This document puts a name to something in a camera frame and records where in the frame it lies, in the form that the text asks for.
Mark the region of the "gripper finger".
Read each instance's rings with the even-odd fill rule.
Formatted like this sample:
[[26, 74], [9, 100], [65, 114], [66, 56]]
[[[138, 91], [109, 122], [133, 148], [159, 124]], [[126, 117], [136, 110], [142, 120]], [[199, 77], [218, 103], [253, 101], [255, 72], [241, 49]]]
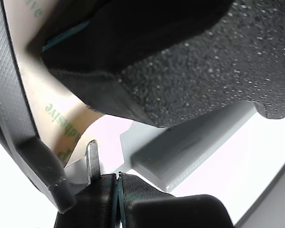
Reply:
[[118, 197], [124, 228], [232, 228], [223, 203], [211, 195], [175, 197], [136, 175], [120, 173]]
[[77, 204], [64, 214], [58, 213], [56, 228], [114, 228], [117, 214], [116, 174], [100, 179], [76, 195]]
[[[285, 0], [230, 0], [199, 35], [114, 72], [50, 70], [91, 109], [169, 127], [237, 102], [285, 118]], [[49, 47], [83, 29], [110, 0], [89, 7]]]
[[117, 71], [199, 35], [229, 10], [229, 0], [112, 0], [77, 33], [46, 48], [50, 70]]

